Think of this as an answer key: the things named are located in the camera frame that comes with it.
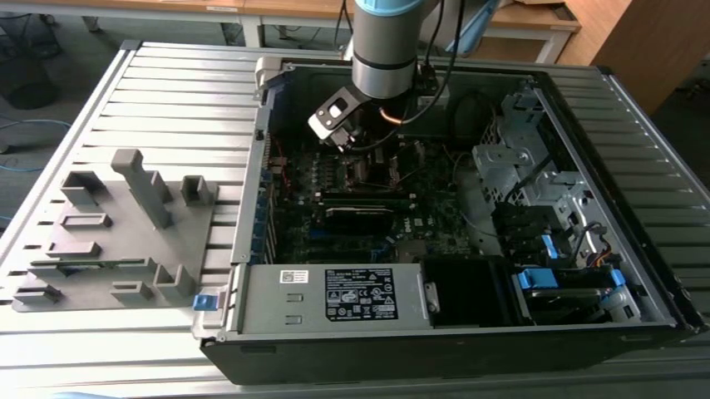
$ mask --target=motherboard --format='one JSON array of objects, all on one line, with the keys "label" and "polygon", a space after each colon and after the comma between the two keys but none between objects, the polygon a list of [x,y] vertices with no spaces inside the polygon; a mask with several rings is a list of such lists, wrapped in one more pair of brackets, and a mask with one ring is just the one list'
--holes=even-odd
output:
[{"label": "motherboard", "polygon": [[269,157],[275,263],[411,263],[476,252],[453,182],[469,156],[403,135],[349,154],[308,135],[283,136],[272,137]]}]

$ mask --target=metal table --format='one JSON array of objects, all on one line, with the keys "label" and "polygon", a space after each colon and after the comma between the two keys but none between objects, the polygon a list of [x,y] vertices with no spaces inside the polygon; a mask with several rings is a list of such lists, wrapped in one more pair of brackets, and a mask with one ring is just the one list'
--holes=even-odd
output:
[{"label": "metal table", "polygon": [[[200,353],[189,332],[189,308],[14,313],[9,306],[14,286],[24,279],[28,259],[41,253],[37,246],[50,229],[44,222],[56,219],[57,202],[64,200],[57,189],[61,179],[70,170],[112,175],[108,163],[118,147],[140,148],[145,164],[165,181],[190,174],[220,184],[200,284],[225,283],[257,106],[253,68],[265,54],[332,57],[329,52],[124,44],[0,240],[0,380],[4,390],[29,389],[2,397],[49,392],[332,397],[573,385],[557,392],[569,395],[580,384],[593,384],[597,392],[615,382],[656,387],[662,380],[710,376],[706,335],[664,350],[630,353],[579,372],[237,387]],[[614,77],[585,67],[471,64],[539,69],[552,76],[696,308],[708,314],[710,249],[694,243],[710,237],[710,197]]]}]

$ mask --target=white sticker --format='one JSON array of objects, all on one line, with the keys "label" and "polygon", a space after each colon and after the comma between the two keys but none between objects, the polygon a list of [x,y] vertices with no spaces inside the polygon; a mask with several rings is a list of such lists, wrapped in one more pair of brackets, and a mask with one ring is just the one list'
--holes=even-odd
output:
[{"label": "white sticker", "polygon": [[308,283],[308,271],[281,270],[279,281],[281,284],[305,284]]},{"label": "white sticker", "polygon": [[236,12],[236,7],[212,7],[206,6],[208,11]]},{"label": "white sticker", "polygon": [[549,27],[551,30],[553,31],[569,31],[569,32],[573,32],[576,30],[576,27],[561,27],[559,25],[553,25]]}]

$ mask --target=power supply label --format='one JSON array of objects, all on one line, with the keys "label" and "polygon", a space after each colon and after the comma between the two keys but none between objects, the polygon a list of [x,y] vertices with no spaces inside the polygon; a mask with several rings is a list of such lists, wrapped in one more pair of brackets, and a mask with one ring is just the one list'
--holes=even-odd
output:
[{"label": "power supply label", "polygon": [[325,317],[332,322],[395,320],[397,298],[391,268],[327,269]]}]

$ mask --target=black wastebasket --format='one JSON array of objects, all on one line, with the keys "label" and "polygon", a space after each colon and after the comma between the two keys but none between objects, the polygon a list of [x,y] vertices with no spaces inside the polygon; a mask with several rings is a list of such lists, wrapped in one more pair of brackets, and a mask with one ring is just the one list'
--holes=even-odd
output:
[{"label": "black wastebasket", "polygon": [[0,12],[0,28],[13,43],[41,59],[61,52],[54,31],[38,14]]},{"label": "black wastebasket", "polygon": [[52,84],[42,67],[41,57],[50,57],[58,51],[58,45],[33,36],[37,30],[29,30],[34,19],[42,24],[38,16],[24,14],[14,17],[1,17],[0,28],[0,96],[20,110],[32,110],[52,103],[57,89]]}]

